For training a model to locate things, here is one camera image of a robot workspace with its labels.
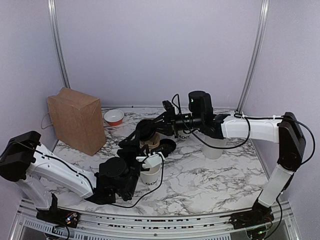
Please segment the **black plastic cup lid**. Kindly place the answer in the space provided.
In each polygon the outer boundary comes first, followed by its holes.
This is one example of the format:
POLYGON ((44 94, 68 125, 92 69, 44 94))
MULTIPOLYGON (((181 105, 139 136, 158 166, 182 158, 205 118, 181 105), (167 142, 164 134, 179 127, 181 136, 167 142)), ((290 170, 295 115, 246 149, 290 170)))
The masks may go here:
POLYGON ((135 129, 139 132, 139 140, 141 142, 149 141, 156 134, 156 128, 151 119, 141 120, 135 129))

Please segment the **white paper coffee cup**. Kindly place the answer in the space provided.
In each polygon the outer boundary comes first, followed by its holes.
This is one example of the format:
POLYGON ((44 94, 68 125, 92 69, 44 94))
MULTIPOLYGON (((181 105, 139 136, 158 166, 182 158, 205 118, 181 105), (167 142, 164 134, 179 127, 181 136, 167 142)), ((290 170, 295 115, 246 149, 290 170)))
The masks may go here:
POLYGON ((151 168, 143 169, 143 171, 140 172, 141 181, 147 186, 155 185, 159 180, 160 170, 160 164, 151 168))

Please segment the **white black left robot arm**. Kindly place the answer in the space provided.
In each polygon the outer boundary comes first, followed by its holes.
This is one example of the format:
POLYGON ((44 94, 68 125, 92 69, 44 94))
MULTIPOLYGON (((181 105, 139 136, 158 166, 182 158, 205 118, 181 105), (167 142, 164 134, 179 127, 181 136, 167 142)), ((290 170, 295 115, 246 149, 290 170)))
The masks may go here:
POLYGON ((76 167, 54 155, 40 142, 41 135, 29 131, 13 137, 0 155, 0 176, 18 184, 35 203, 39 211, 53 223, 63 219, 57 199, 49 194, 40 178, 48 179, 81 198, 97 205, 116 204, 116 196, 123 201, 132 200, 141 173, 164 165, 176 144, 162 139, 159 146, 150 149, 140 146, 138 131, 134 131, 119 144, 116 156, 99 164, 98 172, 76 167))

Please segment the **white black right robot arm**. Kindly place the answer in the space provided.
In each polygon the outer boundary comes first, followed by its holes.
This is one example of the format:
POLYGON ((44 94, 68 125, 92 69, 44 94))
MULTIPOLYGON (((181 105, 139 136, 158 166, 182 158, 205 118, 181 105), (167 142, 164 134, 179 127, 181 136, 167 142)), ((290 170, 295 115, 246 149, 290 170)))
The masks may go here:
POLYGON ((249 117, 239 113, 215 114, 209 93, 196 90, 188 94, 189 113, 183 114, 180 106, 163 101, 165 111, 144 126, 143 137, 149 138, 155 132, 166 136, 177 135, 187 130, 204 134, 202 153, 208 159, 218 159, 227 150, 228 139, 243 138, 277 143, 279 158, 268 183, 259 194, 247 219, 258 224, 267 216, 267 210, 290 184, 294 173, 304 164, 303 156, 306 138, 301 130, 303 124, 292 112, 281 116, 249 117))

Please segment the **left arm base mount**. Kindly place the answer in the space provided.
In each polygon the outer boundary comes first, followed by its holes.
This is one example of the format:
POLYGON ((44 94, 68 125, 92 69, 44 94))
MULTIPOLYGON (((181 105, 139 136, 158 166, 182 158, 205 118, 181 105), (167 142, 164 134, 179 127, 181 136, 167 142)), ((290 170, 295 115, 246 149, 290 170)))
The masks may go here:
POLYGON ((45 222, 76 228, 79 222, 80 213, 58 207, 58 199, 52 193, 51 206, 48 210, 37 208, 36 218, 45 222))

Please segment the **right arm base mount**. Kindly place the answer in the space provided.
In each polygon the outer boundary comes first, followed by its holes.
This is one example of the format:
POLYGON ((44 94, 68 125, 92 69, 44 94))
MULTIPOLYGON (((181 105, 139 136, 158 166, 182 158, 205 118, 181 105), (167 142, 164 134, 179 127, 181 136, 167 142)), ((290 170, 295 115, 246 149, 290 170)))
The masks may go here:
POLYGON ((256 200, 251 210, 231 214, 228 222, 237 230, 269 223, 274 219, 272 208, 266 207, 256 200))

